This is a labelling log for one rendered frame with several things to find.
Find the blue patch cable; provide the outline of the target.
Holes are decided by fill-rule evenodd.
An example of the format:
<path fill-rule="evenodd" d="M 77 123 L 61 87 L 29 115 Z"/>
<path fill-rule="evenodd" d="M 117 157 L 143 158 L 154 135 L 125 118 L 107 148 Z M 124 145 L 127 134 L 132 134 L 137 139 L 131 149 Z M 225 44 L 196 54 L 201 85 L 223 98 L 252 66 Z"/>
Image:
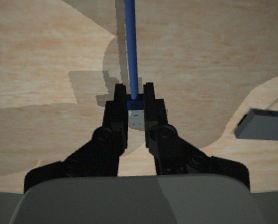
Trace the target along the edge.
<path fill-rule="evenodd" d="M 136 100 L 139 98 L 139 90 L 137 70 L 135 0 L 124 0 L 124 8 L 131 98 Z"/>

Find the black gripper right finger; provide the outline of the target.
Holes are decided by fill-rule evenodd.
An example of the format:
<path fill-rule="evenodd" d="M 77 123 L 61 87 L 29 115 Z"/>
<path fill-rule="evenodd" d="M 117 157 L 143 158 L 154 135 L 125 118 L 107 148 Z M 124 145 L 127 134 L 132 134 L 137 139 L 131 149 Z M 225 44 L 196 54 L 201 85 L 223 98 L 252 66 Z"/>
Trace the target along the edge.
<path fill-rule="evenodd" d="M 156 175 L 209 173 L 238 179 L 250 190 L 248 168 L 236 161 L 207 156 L 178 136 L 168 124 L 164 99 L 155 99 L 153 82 L 143 85 L 145 144 L 154 156 Z"/>

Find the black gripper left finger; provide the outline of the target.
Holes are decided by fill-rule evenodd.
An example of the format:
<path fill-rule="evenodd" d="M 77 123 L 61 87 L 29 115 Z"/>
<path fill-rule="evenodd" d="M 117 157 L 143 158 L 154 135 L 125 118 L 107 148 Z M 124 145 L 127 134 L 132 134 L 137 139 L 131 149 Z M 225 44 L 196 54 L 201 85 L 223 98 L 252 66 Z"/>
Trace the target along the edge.
<path fill-rule="evenodd" d="M 126 85 L 115 84 L 114 100 L 106 101 L 102 126 L 95 129 L 91 140 L 62 162 L 30 170 L 24 179 L 24 194 L 33 185 L 56 178 L 118 176 L 119 157 L 128 146 L 126 100 Z"/>

